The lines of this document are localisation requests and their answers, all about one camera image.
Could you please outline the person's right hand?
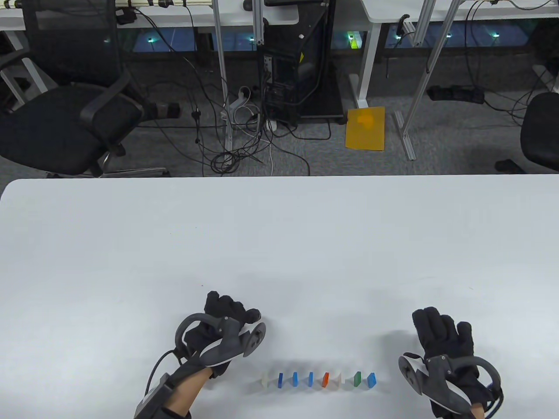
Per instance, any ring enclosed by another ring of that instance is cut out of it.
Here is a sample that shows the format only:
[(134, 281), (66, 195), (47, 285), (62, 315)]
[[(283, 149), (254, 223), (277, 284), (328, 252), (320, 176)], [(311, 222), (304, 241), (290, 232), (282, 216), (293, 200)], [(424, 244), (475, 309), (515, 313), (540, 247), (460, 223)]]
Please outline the person's right hand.
[[(435, 307), (414, 311), (412, 319), (425, 358), (447, 355), (457, 359), (474, 355), (473, 329), (470, 323), (462, 321), (455, 324), (451, 316), (440, 314)], [(449, 382), (469, 397), (473, 404), (473, 417), (483, 419), (488, 404), (493, 402), (493, 396), (478, 379), (478, 368), (469, 366), (457, 370), (455, 376), (449, 378)]]

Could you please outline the person's left hand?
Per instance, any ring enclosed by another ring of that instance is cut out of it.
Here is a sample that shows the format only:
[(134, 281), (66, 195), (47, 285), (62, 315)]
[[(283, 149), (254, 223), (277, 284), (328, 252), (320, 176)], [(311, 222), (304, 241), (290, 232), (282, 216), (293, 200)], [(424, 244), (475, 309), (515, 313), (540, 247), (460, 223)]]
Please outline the person's left hand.
[(176, 373), (190, 378), (208, 368), (211, 378), (223, 375), (233, 359), (248, 357), (262, 343), (266, 326), (260, 319), (259, 310), (209, 292), (203, 313), (188, 316), (176, 329), (176, 355), (186, 359)]

